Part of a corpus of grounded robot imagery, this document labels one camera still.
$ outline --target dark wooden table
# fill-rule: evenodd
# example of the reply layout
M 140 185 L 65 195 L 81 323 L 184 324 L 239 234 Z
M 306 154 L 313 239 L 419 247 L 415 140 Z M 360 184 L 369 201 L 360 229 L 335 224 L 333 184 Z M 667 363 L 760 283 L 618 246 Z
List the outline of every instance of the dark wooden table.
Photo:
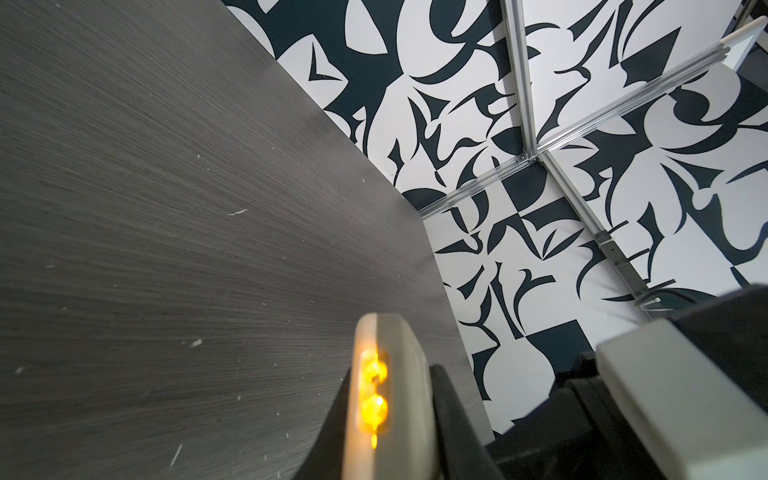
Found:
M 492 438 L 419 215 L 219 1 L 0 18 L 0 478 L 289 478 L 368 311 Z

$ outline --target orange led light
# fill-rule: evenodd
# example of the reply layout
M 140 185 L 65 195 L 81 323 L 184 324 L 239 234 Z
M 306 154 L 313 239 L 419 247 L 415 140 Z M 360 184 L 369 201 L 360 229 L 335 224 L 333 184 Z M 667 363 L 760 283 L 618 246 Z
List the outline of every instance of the orange led light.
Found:
M 386 420 L 389 405 L 381 395 L 373 394 L 360 406 L 362 420 L 371 427 L 374 432 Z
M 375 449 L 378 444 L 376 433 L 389 414 L 389 404 L 379 391 L 379 387 L 389 373 L 386 364 L 379 359 L 376 351 L 364 352 L 360 364 L 362 365 L 359 374 L 360 428 L 363 432 L 374 434 L 371 446 Z

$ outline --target black and white patterned wall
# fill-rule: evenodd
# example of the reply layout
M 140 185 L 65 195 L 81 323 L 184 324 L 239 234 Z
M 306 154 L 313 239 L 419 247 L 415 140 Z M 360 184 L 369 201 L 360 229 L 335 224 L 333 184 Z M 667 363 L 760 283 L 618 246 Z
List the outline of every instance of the black and white patterned wall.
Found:
M 650 285 L 768 283 L 768 94 L 714 65 L 554 154 Z
M 768 94 L 720 64 L 554 153 L 651 286 L 768 283 Z M 425 222 L 485 408 L 504 432 L 575 356 L 643 321 L 541 165 Z
M 523 0 L 545 140 L 723 36 L 739 0 Z
M 225 0 L 414 207 L 522 150 L 498 0 Z
M 497 433 L 546 400 L 579 352 L 642 321 L 540 164 L 425 225 Z

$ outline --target abstract graphic pattern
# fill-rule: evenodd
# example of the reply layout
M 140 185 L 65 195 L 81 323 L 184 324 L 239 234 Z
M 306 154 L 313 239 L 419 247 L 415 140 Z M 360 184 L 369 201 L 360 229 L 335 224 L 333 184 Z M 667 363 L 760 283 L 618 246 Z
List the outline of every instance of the abstract graphic pattern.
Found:
M 539 164 L 425 225 L 498 433 L 543 402 L 578 353 L 643 321 Z
M 554 153 L 651 286 L 768 282 L 768 94 L 720 64 Z
M 523 0 L 538 137 L 545 139 L 723 36 L 739 0 Z
M 522 151 L 499 0 L 225 0 L 414 207 Z

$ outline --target scratch on table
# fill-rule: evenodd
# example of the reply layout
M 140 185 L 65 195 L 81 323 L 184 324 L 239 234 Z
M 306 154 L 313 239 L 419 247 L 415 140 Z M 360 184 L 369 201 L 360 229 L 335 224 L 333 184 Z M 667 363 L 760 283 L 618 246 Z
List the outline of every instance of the scratch on table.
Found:
M 176 463 L 176 459 L 179 458 L 179 452 L 181 452 L 181 446 L 183 443 L 179 444 L 179 448 L 176 450 L 176 455 L 174 455 L 174 459 L 170 461 L 170 466 L 168 467 L 168 470 L 171 470 L 174 467 L 174 463 Z

